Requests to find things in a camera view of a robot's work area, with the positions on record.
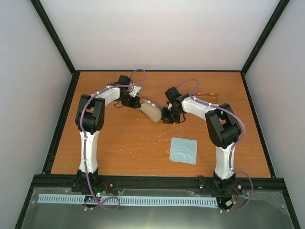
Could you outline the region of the brown striped glasses case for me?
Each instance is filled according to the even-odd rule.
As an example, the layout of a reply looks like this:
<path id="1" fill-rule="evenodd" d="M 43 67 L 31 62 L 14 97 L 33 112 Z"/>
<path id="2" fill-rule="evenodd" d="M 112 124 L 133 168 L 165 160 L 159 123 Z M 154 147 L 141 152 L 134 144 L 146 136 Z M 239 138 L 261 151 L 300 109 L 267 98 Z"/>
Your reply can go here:
<path id="1" fill-rule="evenodd" d="M 142 98 L 141 107 L 139 110 L 144 113 L 149 119 L 151 119 L 153 122 L 157 123 L 161 120 L 162 117 L 162 111 L 161 109 L 153 103 L 151 100 L 147 98 Z"/>

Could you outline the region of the light blue cleaning cloth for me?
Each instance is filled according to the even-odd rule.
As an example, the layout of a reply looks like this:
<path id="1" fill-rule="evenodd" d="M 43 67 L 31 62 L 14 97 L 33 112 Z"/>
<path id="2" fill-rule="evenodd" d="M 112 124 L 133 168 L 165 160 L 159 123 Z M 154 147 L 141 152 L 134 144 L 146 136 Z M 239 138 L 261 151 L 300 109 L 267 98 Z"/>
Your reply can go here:
<path id="1" fill-rule="evenodd" d="M 173 137 L 171 139 L 169 160 L 195 165 L 197 162 L 197 145 L 196 140 Z"/>

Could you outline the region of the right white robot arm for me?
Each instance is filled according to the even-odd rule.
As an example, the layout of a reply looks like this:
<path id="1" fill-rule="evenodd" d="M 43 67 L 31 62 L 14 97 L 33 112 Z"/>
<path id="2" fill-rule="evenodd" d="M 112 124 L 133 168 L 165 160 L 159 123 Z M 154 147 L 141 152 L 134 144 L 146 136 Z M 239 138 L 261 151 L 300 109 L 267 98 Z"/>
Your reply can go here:
<path id="1" fill-rule="evenodd" d="M 164 124 L 180 124 L 185 114 L 193 114 L 206 122 L 208 135 L 216 147 L 216 167 L 213 173 L 213 186 L 218 192 L 225 192 L 234 184 L 234 151 L 242 134 L 240 121 L 229 104 L 212 104 L 191 94 L 178 92 L 171 87 L 165 92 L 168 107 L 162 109 Z"/>

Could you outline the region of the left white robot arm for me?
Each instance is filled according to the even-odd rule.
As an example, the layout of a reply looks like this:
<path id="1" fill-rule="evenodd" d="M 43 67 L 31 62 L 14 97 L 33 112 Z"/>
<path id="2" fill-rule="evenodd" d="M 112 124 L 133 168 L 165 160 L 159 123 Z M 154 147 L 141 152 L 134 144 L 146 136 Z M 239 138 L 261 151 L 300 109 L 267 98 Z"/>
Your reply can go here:
<path id="1" fill-rule="evenodd" d="M 101 91 L 80 97 L 75 118 L 81 136 L 81 162 L 77 178 L 87 191 L 94 192 L 99 186 L 97 144 L 104 125 L 106 106 L 117 101 L 132 109 L 140 108 L 138 94 L 141 90 L 130 77 L 121 75 L 117 82 L 108 84 Z"/>

